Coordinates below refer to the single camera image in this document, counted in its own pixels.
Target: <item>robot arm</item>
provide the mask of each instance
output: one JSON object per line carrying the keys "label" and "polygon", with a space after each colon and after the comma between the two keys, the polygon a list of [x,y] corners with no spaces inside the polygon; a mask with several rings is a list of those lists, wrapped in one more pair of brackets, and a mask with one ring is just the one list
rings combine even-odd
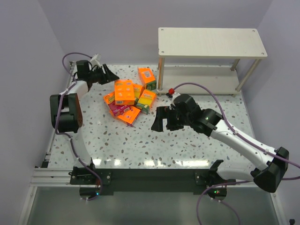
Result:
{"label": "robot arm", "polygon": [[[76,62],[76,72],[74,74],[77,74],[77,80],[71,83],[70,86],[72,86],[72,89],[63,98],[62,110],[58,123],[58,131],[60,133],[66,133],[72,138],[75,152],[87,166],[93,166],[93,163],[84,145],[81,131],[83,116],[79,100],[89,92],[93,83],[106,84],[119,79],[118,76],[108,69],[106,64],[103,64],[103,67],[98,64],[98,60],[94,57],[91,59],[91,62],[88,62],[87,60]],[[51,121],[53,128],[55,128],[60,97],[62,94],[63,92],[58,95],[50,96]],[[68,142],[68,144],[70,149],[72,149],[71,143]],[[75,162],[74,167],[83,168],[84,166],[76,159],[73,152],[72,155]]]}
{"label": "robot arm", "polygon": [[190,126],[198,133],[217,139],[245,156],[254,164],[255,169],[249,171],[245,166],[240,167],[238,164],[222,166],[223,161],[217,160],[212,166],[216,173],[215,176],[224,180],[254,181],[257,186],[265,191],[272,193],[276,191],[287,170],[288,164],[256,149],[240,139],[237,133],[250,142],[261,146],[266,151],[286,159],[289,156],[288,150],[282,147],[276,150],[273,147],[260,143],[230,124],[235,130],[233,132],[228,128],[221,114],[212,109],[201,109],[194,99],[187,94],[180,95],[174,93],[170,97],[172,97],[171,106],[157,108],[156,118],[151,130],[162,132],[162,119],[167,119],[166,128],[168,130],[173,131],[182,129],[184,126]]}

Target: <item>white wall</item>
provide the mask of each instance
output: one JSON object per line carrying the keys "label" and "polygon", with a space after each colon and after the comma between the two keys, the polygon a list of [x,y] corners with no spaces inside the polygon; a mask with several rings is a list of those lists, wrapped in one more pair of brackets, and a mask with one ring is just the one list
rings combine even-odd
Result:
{"label": "white wall", "polygon": [[[243,88],[255,136],[283,146],[300,163],[300,1],[274,0],[258,27],[268,53]],[[299,176],[289,166],[286,177]],[[278,190],[288,219],[300,222],[300,180],[282,181]]]}
{"label": "white wall", "polygon": [[14,225],[52,130],[49,96],[62,90],[67,75],[36,0],[2,0],[0,30],[0,223]]}
{"label": "white wall", "polygon": [[157,63],[158,27],[256,28],[272,0],[39,0],[65,52]]}

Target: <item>shelf leg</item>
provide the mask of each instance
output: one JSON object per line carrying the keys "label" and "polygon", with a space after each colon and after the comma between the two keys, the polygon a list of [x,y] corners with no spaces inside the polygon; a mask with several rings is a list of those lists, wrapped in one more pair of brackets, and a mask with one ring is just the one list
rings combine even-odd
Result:
{"label": "shelf leg", "polygon": [[236,59],[236,60],[234,61],[233,65],[232,65],[231,68],[230,68],[231,71],[234,71],[234,70],[235,70],[235,68],[236,68],[236,66],[238,65],[239,61],[240,61],[240,59]]}
{"label": "shelf leg", "polygon": [[241,82],[239,83],[239,85],[236,87],[236,91],[240,91],[240,89],[243,87],[243,85],[245,84],[245,82],[248,80],[248,78],[251,76],[251,74],[253,74],[253,71],[255,70],[255,68],[258,66],[258,64],[261,62],[262,60],[255,60],[253,62],[253,64],[251,65],[251,67],[249,68],[249,70],[247,71],[246,75],[244,76],[244,78],[241,80]]}
{"label": "shelf leg", "polygon": [[158,90],[163,89],[164,68],[165,68],[165,59],[159,58]]}

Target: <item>speckled tabletop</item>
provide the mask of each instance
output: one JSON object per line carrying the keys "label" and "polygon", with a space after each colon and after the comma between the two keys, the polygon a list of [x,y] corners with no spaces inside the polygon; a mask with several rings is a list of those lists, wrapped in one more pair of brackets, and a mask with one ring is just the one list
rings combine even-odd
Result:
{"label": "speckled tabletop", "polygon": [[[137,65],[111,65],[120,79],[141,83]],[[157,65],[150,68],[156,75]],[[166,96],[158,97],[148,115],[140,114],[134,127],[111,117],[103,95],[113,91],[113,83],[94,84],[80,100],[83,115],[82,133],[85,145],[97,168],[209,168],[217,159],[248,164],[248,160],[227,145],[189,127],[163,133],[151,131],[157,106],[169,105]],[[219,108],[211,96],[193,96],[201,108]],[[218,96],[229,121],[253,136],[242,95]],[[72,168],[73,158],[67,140],[55,136],[48,168]]]}

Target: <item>pile of boxes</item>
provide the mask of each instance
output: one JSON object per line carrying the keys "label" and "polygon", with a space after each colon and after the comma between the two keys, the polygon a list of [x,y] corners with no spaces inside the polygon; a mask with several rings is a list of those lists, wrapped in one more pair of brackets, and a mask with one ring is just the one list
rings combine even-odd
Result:
{"label": "pile of boxes", "polygon": [[114,83],[114,92],[103,97],[109,107],[110,114],[117,120],[133,126],[139,113],[148,114],[156,98],[155,77],[149,68],[138,68],[142,85],[131,80],[117,80]]}

